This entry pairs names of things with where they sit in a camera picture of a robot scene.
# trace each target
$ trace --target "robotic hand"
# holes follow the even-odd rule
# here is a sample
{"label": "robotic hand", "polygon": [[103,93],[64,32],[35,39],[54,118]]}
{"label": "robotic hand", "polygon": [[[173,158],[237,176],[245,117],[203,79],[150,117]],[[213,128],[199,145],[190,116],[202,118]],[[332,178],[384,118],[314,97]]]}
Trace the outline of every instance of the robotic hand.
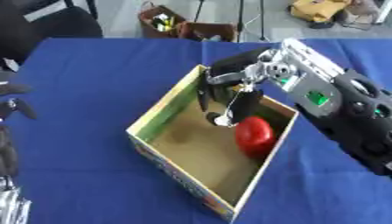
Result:
{"label": "robotic hand", "polygon": [[203,111],[209,97],[216,100],[217,90],[241,88],[223,115],[208,113],[207,120],[233,127],[253,115],[263,97],[256,86],[264,81],[281,88],[320,132],[351,157],[378,175],[392,175],[391,93],[295,39],[284,40],[278,49],[245,52],[209,67],[198,86]]}

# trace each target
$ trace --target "black chair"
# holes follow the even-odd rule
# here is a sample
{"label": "black chair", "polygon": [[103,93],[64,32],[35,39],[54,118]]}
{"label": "black chair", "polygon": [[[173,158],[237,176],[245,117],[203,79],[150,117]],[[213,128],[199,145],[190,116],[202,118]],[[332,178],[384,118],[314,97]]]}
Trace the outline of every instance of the black chair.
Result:
{"label": "black chair", "polygon": [[[60,1],[65,9],[31,22],[23,17]],[[22,64],[46,38],[101,38],[95,1],[86,1],[89,12],[72,0],[0,0],[0,58]]]}

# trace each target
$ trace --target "gray floor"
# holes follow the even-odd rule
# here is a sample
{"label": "gray floor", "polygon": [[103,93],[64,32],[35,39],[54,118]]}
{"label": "gray floor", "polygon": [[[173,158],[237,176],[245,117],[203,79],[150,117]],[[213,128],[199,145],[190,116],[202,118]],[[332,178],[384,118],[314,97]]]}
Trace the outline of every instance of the gray floor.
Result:
{"label": "gray floor", "polygon": [[[84,5],[85,0],[74,0]],[[111,38],[141,37],[137,13],[144,0],[96,0],[105,35]],[[165,4],[178,14],[193,20],[199,0],[154,0],[155,4]],[[200,22],[236,24],[240,0],[206,0],[200,14]],[[392,19],[385,24],[375,25],[369,31],[345,28],[336,24],[331,29],[312,30],[306,28],[306,22],[291,17],[285,8],[291,0],[265,0],[265,33],[270,41],[285,38],[392,38]],[[244,21],[250,21],[260,12],[259,0],[245,0]],[[35,18],[43,12],[30,15]],[[261,33],[260,19],[248,25],[241,41],[256,42]]]}

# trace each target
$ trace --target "cardboard box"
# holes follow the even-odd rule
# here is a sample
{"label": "cardboard box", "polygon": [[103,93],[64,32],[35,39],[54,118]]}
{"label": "cardboard box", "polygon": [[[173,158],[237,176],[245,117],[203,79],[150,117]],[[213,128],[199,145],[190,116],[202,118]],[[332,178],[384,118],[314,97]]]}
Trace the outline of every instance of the cardboard box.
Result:
{"label": "cardboard box", "polygon": [[[257,114],[270,123],[278,141],[264,161],[252,160],[237,149],[235,129],[213,126],[201,112],[196,85],[203,69],[195,67],[127,132],[140,154],[232,222],[289,134],[298,112],[267,96],[261,100]],[[210,110],[222,112],[224,107],[211,102]]]}

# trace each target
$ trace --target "blue fabric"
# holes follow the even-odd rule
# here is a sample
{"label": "blue fabric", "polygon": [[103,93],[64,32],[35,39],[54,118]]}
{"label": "blue fabric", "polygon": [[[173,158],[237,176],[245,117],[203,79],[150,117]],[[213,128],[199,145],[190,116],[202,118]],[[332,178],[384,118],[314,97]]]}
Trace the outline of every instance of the blue fabric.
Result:
{"label": "blue fabric", "polygon": [[[387,89],[392,40],[306,40],[343,67]],[[15,113],[10,125],[20,156],[31,224],[225,223],[140,157],[125,129],[199,63],[259,44],[186,40],[49,39],[15,82],[38,114]],[[292,102],[278,89],[264,90]],[[368,172],[302,116],[236,223],[389,224],[392,181]]]}

